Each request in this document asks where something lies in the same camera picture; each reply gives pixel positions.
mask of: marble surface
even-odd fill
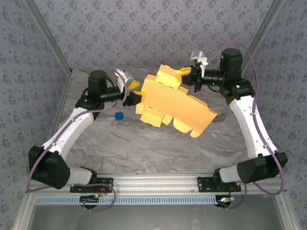
[[[112,71],[105,70],[116,80]],[[140,82],[157,69],[130,69]],[[74,70],[61,124],[67,119],[81,93],[87,87],[90,70]],[[247,159],[246,144],[236,117],[220,94],[203,87],[196,97],[218,113],[198,138],[181,133],[172,123],[160,128],[140,121],[135,107],[121,107],[124,119],[117,121],[117,111],[101,113],[75,142],[67,156],[69,166],[85,166],[105,173],[212,173]]]

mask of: aluminum frame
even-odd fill
[[[197,195],[197,178],[209,177],[212,174],[187,173],[187,174],[122,174],[122,173],[101,173],[98,177],[114,178],[114,188],[118,195]],[[280,187],[280,177],[260,181],[259,184],[270,192],[277,191]],[[41,187],[37,181],[31,181],[31,188]],[[248,194],[262,195],[254,184],[247,184]],[[27,194],[20,205],[16,216],[13,230],[25,230],[30,224],[31,215],[35,206],[37,196],[70,196],[70,187],[66,186],[60,190],[48,188]],[[226,195],[228,193],[206,193],[206,195]],[[276,202],[286,230],[300,230],[294,210],[290,202],[289,194],[285,190],[276,196]]]

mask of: wire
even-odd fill
[[[111,204],[109,204],[107,207],[103,207],[103,208],[87,209],[87,208],[85,207],[85,203],[86,203],[88,200],[90,200],[90,199],[85,199],[85,200],[83,201],[83,205],[82,205],[82,207],[84,208],[84,210],[89,210],[89,211],[106,211],[106,210],[112,208],[113,205],[114,205],[114,203],[115,203],[115,201],[116,201],[116,192],[115,192],[115,189],[114,189],[112,186],[108,185],[108,184],[104,184],[104,183],[99,183],[99,184],[75,184],[75,186],[80,186],[80,187],[103,186],[104,190],[105,190],[105,186],[106,186],[106,187],[110,188],[110,189],[112,190],[113,194],[114,194],[114,198],[113,198]]]
[[[88,88],[86,88],[85,90],[83,90],[82,94],[81,94],[81,97],[84,97],[86,92],[87,92]]]
[[[218,204],[224,206],[226,209],[229,209],[229,210],[235,209],[235,208],[237,208],[237,207],[240,207],[240,206],[244,203],[244,201],[245,201],[245,199],[246,199],[246,196],[247,196],[247,194],[248,194],[248,188],[246,187],[246,183],[243,183],[243,185],[244,185],[245,191],[244,191],[243,199],[240,201],[240,203],[238,203],[237,205],[235,205],[235,206],[233,206],[233,207],[228,207],[226,204],[223,204],[222,202],[218,202]]]
[[[217,91],[217,90],[212,89],[210,85],[208,85],[208,88],[209,88],[211,91],[213,91],[213,92],[219,92],[219,91]]]
[[[112,85],[112,87],[115,88],[113,81],[110,79],[110,77],[108,75],[106,75],[106,79]]]
[[[257,121],[257,118],[256,118],[256,106],[257,106],[257,100],[258,100],[258,94],[259,94],[259,89],[258,89],[258,74],[257,74],[257,70],[256,70],[256,65],[255,65],[255,61],[254,61],[254,58],[252,57],[252,54],[250,53],[249,49],[243,45],[242,43],[238,43],[238,42],[234,42],[234,43],[231,43],[229,45],[226,45],[224,46],[220,51],[218,51],[215,55],[213,55],[209,60],[208,62],[211,62],[214,58],[216,58],[223,50],[227,49],[227,48],[230,48],[232,46],[241,46],[243,47],[247,54],[248,54],[248,57],[249,57],[249,60],[250,60],[250,63],[253,67],[253,72],[254,72],[254,76],[255,76],[255,85],[256,85],[256,92],[255,92],[255,96],[254,96],[254,102],[253,102],[253,106],[252,106],[252,115],[253,115],[253,121],[254,121],[254,124],[255,124],[255,127],[256,127],[256,130],[260,136],[260,139],[261,141],[263,142],[263,145],[265,148],[267,148],[267,150],[269,151],[269,153],[272,155],[276,165],[277,165],[277,168],[279,170],[279,173],[280,173],[280,177],[281,177],[281,186],[280,186],[280,189],[276,192],[276,193],[271,193],[267,190],[265,190],[264,188],[262,188],[259,184],[257,184],[256,182],[254,182],[254,185],[256,187],[258,187],[261,191],[263,191],[264,193],[266,194],[269,194],[269,195],[272,195],[272,196],[277,196],[279,195],[280,193],[283,192],[283,189],[284,189],[284,173],[283,173],[283,169],[282,169],[282,166],[280,165],[277,157],[275,156],[275,153],[273,152],[273,150],[270,148],[270,146],[268,145],[266,139],[264,138],[261,130],[260,130],[260,127],[259,127],[259,124],[258,124],[258,121]]]
[[[229,186],[229,188],[230,188],[230,190],[234,190],[234,192],[236,193],[236,190],[235,190],[235,188],[233,186]]]
[[[117,105],[117,101],[115,101],[115,104],[114,104],[114,106],[112,108],[114,108],[116,105]]]
[[[119,77],[121,78],[121,80],[123,81],[123,84],[124,84],[124,98],[120,101],[119,104],[113,106],[112,108],[108,108],[108,109],[97,109],[97,110],[88,110],[88,111],[84,111],[82,113],[79,113],[77,114],[73,119],[71,119],[69,121],[69,123],[67,123],[67,125],[59,132],[59,134],[54,138],[53,140],[53,143],[51,143],[44,151],[43,153],[37,158],[36,162],[34,163],[31,171],[30,171],[30,174],[29,174],[29,177],[27,179],[27,182],[26,182],[26,190],[27,192],[35,192],[35,191],[39,191],[39,190],[42,190],[42,189],[46,189],[46,188],[49,188],[50,186],[44,186],[44,187],[40,187],[40,188],[36,188],[36,189],[30,189],[30,181],[32,179],[32,176],[34,174],[34,171],[35,169],[37,168],[38,164],[40,163],[40,161],[43,159],[43,157],[47,154],[47,152],[52,148],[53,144],[56,143],[58,141],[58,139],[63,135],[63,133],[66,131],[66,129],[68,129],[68,127],[80,116],[84,115],[84,114],[87,114],[87,113],[103,113],[103,112],[109,112],[109,111],[112,111],[112,110],[115,110],[117,108],[119,108],[126,100],[127,96],[128,96],[128,89],[127,89],[127,84],[125,83],[125,80],[123,78],[123,76],[117,72],[115,70],[115,72],[119,75]]]

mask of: floor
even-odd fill
[[[130,69],[140,82],[157,69]],[[116,79],[112,71],[106,71]],[[90,70],[74,70],[61,123],[70,115],[87,88]],[[214,169],[247,159],[247,148],[236,117],[224,98],[203,87],[196,97],[218,113],[198,138],[173,127],[153,127],[140,121],[135,107],[122,107],[124,119],[116,111],[101,113],[73,145],[67,157],[69,166],[85,166],[105,173],[212,173]]]

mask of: small blue block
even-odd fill
[[[116,120],[122,120],[124,119],[124,114],[122,112],[115,113],[115,119]]]

